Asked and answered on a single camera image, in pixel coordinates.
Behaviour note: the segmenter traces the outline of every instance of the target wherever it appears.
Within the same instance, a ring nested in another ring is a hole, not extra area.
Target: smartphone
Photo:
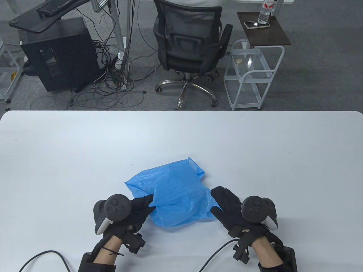
[[[259,24],[258,21],[245,22],[245,26],[247,29],[256,29],[256,28],[269,28],[269,22],[263,24]]]

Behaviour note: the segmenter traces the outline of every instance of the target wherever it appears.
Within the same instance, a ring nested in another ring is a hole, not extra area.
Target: mesh chair back
[[[169,56],[202,61],[209,44],[218,42],[221,7],[186,7],[154,0],[159,22],[165,25]]]

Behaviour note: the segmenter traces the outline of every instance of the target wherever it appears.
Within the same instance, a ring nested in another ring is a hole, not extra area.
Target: hand
[[[110,224],[104,232],[103,237],[114,235],[122,240],[127,232],[130,232],[131,234],[138,232],[147,216],[155,209],[155,207],[149,207],[153,197],[154,195],[150,194],[145,197],[131,200],[130,215],[121,222]]]
[[[211,213],[223,224],[232,237],[241,238],[242,230],[248,230],[256,239],[269,232],[268,228],[260,223],[253,224],[246,221],[241,212],[240,199],[230,190],[218,186],[211,190],[211,195],[221,207],[221,209],[217,206],[212,207]]]

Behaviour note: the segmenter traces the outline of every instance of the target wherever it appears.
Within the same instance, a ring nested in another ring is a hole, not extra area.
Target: chair base
[[[198,90],[201,90],[201,91],[205,92],[206,94],[208,94],[212,98],[212,104],[211,104],[212,107],[215,108],[217,106],[217,98],[211,92],[211,90],[209,88],[199,86],[199,85],[197,85],[197,84],[195,84],[193,82],[193,79],[196,79],[196,78],[199,77],[198,75],[192,76],[191,73],[182,73],[182,72],[177,72],[177,74],[183,75],[183,78],[180,79],[180,80],[164,80],[164,81],[160,81],[155,86],[155,91],[156,92],[161,92],[162,88],[164,88],[165,86],[168,86],[168,85],[176,85],[176,86],[180,85],[180,86],[182,86],[181,93],[180,93],[179,100],[178,100],[178,109],[181,109],[183,101],[185,99],[185,95],[187,93],[187,89],[190,88],[190,87],[195,87]]]

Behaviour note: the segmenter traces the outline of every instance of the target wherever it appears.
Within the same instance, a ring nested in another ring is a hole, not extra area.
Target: desktop computer case
[[[58,20],[39,34],[20,30],[19,40],[47,91],[78,92],[101,75],[82,17]]]

